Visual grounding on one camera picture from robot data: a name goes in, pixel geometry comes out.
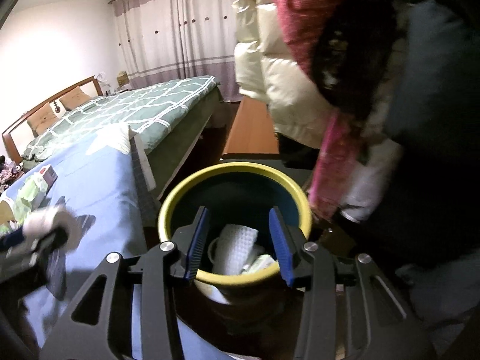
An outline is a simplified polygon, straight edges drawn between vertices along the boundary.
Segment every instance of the bucket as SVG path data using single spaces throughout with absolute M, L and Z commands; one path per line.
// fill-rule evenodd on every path
M 169 240 L 177 228 L 191 224 L 200 206 L 210 212 L 206 247 L 226 224 L 244 225 L 258 230 L 256 243 L 275 258 L 268 228 L 268 213 L 274 206 L 285 223 L 299 227 L 306 238 L 311 230 L 308 200 L 298 184 L 277 169 L 257 163 L 214 165 L 179 183 L 160 210 L 160 242 Z M 211 300 L 214 311 L 231 322 L 229 325 L 255 325 L 278 310 L 274 299 L 282 298 L 279 289 L 285 286 L 277 262 L 253 274 L 227 276 L 210 273 L 211 268 L 204 253 L 195 284 Z

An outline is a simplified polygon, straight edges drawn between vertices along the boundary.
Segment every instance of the cream puffer jacket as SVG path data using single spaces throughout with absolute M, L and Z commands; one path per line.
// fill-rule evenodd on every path
M 240 93 L 268 103 L 275 130 L 320 148 L 332 106 L 283 42 L 272 0 L 235 0 L 236 79 Z

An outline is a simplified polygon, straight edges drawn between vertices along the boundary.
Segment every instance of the orange pillow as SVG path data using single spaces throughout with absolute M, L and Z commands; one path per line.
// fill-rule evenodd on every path
M 73 88 L 70 92 L 63 95 L 60 98 L 61 103 L 67 111 L 71 111 L 76 107 L 79 107 L 83 103 L 91 100 L 92 98 L 84 93 L 79 86 Z
M 27 119 L 29 126 L 34 133 L 43 134 L 47 128 L 53 125 L 58 118 L 50 108 L 50 104 L 45 104 L 32 116 Z

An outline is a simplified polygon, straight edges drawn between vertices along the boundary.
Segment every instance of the green bedspread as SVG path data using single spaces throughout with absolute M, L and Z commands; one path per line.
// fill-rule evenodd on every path
M 100 96 L 66 113 L 27 145 L 22 157 L 44 161 L 81 137 L 113 123 L 140 133 L 149 154 L 189 110 L 218 85 L 213 76 L 174 79 L 112 96 Z

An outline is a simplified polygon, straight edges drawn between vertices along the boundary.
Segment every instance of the bed headboard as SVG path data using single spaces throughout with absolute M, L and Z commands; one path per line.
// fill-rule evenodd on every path
M 54 100 L 58 100 L 63 95 L 66 95 L 72 89 L 75 89 L 77 86 L 81 87 L 83 85 L 87 85 L 93 83 L 95 90 L 97 91 L 97 95 L 102 95 L 102 90 L 100 88 L 100 84 L 98 83 L 97 79 L 92 76 L 82 81 L 79 81 L 68 88 L 61 90 L 60 92 L 56 93 L 55 95 L 49 97 L 47 100 L 42 101 L 40 104 L 33 107 L 30 111 L 25 112 L 22 116 L 20 116 L 14 123 L 12 123 L 3 133 L 3 143 L 5 144 L 5 149 L 7 150 L 8 156 L 19 164 L 22 161 L 22 156 L 20 155 L 17 145 L 14 142 L 14 138 L 12 137 L 12 133 L 19 128 L 20 126 L 27 123 L 27 119 L 32 116 L 36 111 L 38 111 L 41 107 L 45 104 L 52 103 Z

